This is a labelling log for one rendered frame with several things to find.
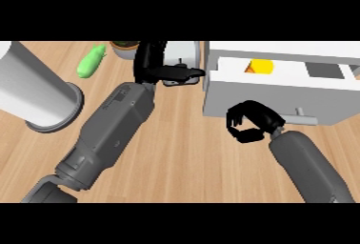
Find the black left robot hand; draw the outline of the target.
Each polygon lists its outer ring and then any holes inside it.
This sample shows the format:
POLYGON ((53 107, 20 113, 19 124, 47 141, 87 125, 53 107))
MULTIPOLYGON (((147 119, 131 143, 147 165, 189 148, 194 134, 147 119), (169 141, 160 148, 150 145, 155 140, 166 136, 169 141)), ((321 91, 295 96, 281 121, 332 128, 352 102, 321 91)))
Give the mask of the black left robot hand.
POLYGON ((205 70, 186 65, 165 65, 166 41, 140 41, 134 54, 134 81, 137 84, 156 84, 160 80, 184 84, 191 78, 205 75, 205 70))

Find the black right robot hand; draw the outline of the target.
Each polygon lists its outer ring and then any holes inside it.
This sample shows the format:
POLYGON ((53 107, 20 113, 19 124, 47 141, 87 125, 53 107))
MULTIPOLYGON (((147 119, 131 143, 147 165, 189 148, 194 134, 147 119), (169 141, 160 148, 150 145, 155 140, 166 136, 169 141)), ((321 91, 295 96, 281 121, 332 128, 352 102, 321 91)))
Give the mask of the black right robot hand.
POLYGON ((271 134, 283 125, 284 120, 280 115, 253 100, 246 100, 227 109, 225 129, 240 143, 259 141, 264 134, 271 134), (256 125, 256 129, 250 128, 243 131, 236 129, 236 126, 242 124, 243 117, 256 125))

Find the white drawer box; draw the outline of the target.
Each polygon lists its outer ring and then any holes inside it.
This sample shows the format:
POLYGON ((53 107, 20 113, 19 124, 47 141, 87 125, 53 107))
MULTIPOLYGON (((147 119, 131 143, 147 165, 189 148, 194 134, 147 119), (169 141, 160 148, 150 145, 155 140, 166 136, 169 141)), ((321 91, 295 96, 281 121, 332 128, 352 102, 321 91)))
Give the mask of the white drawer box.
POLYGON ((221 57, 218 67, 211 71, 215 81, 271 84, 293 87, 354 89, 360 79, 348 65, 270 60, 271 67, 261 69, 252 59, 221 57))

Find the brown rimmed plant pot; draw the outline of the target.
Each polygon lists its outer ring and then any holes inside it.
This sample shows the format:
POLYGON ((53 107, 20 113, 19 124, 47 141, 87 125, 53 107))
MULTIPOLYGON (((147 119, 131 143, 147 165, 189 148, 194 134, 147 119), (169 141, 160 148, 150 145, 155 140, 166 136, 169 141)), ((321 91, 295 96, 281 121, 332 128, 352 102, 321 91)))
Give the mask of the brown rimmed plant pot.
POLYGON ((132 60, 135 58, 135 50, 138 46, 137 41, 110 41, 109 42, 115 54, 127 60, 132 60))

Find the green vegetable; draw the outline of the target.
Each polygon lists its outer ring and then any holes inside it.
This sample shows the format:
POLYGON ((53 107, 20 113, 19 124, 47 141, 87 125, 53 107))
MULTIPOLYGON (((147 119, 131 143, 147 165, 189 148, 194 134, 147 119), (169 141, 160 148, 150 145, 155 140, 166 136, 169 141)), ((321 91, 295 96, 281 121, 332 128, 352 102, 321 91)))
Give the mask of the green vegetable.
POLYGON ((93 46, 90 52, 82 57, 76 66, 76 75, 79 78, 88 78, 100 66, 104 58, 104 44, 93 46))

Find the yellow block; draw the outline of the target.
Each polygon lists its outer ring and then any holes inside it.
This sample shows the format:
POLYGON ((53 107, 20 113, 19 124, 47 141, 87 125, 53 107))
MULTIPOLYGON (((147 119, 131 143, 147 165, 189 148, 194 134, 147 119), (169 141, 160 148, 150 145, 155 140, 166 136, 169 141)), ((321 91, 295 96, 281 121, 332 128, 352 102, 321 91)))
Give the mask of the yellow block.
POLYGON ((267 59, 252 59, 245 72, 270 74, 274 69, 274 64, 271 60, 267 59))

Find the white cabinet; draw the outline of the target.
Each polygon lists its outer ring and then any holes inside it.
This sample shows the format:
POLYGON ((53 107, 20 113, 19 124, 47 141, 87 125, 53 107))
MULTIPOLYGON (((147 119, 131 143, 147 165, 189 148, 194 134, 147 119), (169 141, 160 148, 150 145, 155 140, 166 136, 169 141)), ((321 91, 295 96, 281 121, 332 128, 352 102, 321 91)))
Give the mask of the white cabinet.
POLYGON ((211 41, 209 49, 360 58, 360 41, 211 41))

